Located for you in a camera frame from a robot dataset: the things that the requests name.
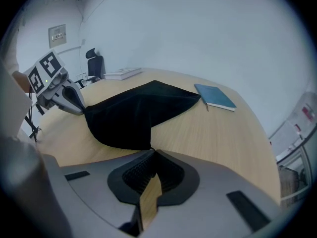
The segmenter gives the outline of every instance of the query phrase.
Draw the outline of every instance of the book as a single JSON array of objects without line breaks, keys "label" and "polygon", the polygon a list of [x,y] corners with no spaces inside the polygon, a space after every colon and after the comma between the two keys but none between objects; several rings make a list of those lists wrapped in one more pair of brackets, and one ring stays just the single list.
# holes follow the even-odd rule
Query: book
[{"label": "book", "polygon": [[141,72],[141,68],[125,68],[104,74],[108,80],[123,80]]},{"label": "book", "polygon": [[207,105],[235,111],[236,105],[218,87],[201,84],[195,87]]}]

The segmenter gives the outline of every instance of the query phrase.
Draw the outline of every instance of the chair headrest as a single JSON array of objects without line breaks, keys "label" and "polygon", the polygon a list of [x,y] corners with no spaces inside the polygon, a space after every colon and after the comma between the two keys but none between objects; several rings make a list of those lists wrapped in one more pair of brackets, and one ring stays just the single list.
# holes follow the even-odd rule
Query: chair headrest
[{"label": "chair headrest", "polygon": [[90,59],[90,58],[94,58],[97,57],[98,55],[95,53],[95,48],[88,50],[86,53],[86,58]]}]

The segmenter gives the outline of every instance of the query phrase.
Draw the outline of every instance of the notebook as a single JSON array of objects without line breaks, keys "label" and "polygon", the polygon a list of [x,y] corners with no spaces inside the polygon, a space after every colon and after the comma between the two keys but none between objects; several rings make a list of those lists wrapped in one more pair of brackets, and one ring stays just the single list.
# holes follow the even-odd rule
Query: notebook
[{"label": "notebook", "polygon": [[235,111],[236,105],[218,87],[201,84],[195,84],[195,87],[207,105]]}]

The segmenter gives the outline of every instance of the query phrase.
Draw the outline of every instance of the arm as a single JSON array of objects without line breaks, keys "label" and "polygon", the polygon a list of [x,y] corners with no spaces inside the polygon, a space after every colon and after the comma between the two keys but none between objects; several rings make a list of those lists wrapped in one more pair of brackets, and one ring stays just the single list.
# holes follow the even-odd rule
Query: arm
[{"label": "arm", "polygon": [[18,83],[18,85],[22,88],[22,90],[25,93],[28,93],[30,91],[30,83],[25,74],[15,71],[12,74],[12,77],[15,79],[15,81]]}]

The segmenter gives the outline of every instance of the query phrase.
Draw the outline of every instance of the wooden table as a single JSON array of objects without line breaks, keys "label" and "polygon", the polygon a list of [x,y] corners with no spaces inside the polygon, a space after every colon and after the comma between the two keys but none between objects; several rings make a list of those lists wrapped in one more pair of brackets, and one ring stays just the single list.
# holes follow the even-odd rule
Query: wooden table
[{"label": "wooden table", "polygon": [[[191,92],[194,84],[220,88],[237,106],[235,112],[209,107],[200,100],[181,115],[152,128],[151,144],[229,167],[280,203],[280,182],[275,158],[258,119],[234,90],[193,76],[160,69],[143,72],[123,81],[101,80],[81,90],[85,105],[94,105],[133,87],[158,80]],[[56,157],[60,166],[109,160],[137,151],[109,147],[90,133],[84,116],[52,108],[40,122],[38,149]],[[155,177],[141,197],[145,227],[155,215],[160,194]]]}]

